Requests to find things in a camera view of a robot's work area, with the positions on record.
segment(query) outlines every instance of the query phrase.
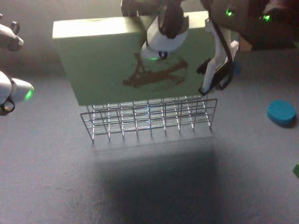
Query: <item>table surface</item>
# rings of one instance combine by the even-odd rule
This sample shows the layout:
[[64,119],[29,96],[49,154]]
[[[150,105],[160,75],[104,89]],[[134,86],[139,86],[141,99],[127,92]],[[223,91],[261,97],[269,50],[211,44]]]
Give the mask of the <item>table surface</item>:
[[212,131],[93,145],[60,65],[13,68],[33,98],[0,117],[0,224],[299,223],[299,128],[266,116],[275,99],[299,112],[299,52],[237,56]]

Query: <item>wire grid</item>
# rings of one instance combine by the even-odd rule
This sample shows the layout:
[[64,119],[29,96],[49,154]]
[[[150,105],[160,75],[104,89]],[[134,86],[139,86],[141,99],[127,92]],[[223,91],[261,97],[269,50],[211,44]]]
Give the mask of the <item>wire grid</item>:
[[177,126],[190,125],[194,130],[197,123],[208,123],[212,128],[217,99],[203,99],[201,96],[174,97],[154,100],[133,101],[127,103],[87,106],[87,112],[81,119],[94,142],[96,135],[138,132]]

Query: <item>cardboard box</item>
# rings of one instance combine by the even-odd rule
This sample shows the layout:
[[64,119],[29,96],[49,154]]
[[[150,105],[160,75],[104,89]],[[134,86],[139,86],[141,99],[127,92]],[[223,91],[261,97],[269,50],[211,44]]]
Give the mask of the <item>cardboard box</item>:
[[53,40],[79,105],[103,105],[198,95],[196,69],[213,58],[207,12],[186,13],[185,43],[166,60],[142,59],[140,49],[153,18],[148,16],[54,22]]

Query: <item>green led light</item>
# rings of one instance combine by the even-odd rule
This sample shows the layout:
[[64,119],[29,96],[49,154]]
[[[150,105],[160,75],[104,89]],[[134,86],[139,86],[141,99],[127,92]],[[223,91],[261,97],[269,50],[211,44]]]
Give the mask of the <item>green led light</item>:
[[234,12],[230,9],[227,9],[226,10],[226,15],[228,15],[229,17],[233,16],[234,15]]
[[270,16],[269,15],[264,15],[263,20],[269,22],[270,21]]
[[33,89],[29,90],[28,93],[26,94],[24,100],[29,100],[33,95]]

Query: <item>metal wire basket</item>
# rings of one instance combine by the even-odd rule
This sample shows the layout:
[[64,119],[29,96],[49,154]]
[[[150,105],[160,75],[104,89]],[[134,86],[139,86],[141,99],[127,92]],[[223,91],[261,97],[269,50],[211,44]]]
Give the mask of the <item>metal wire basket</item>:
[[212,128],[217,99],[203,99],[201,96],[174,97],[127,103],[87,106],[87,112],[80,116],[86,130],[94,142],[94,136],[126,132],[138,132],[177,126],[207,123]]

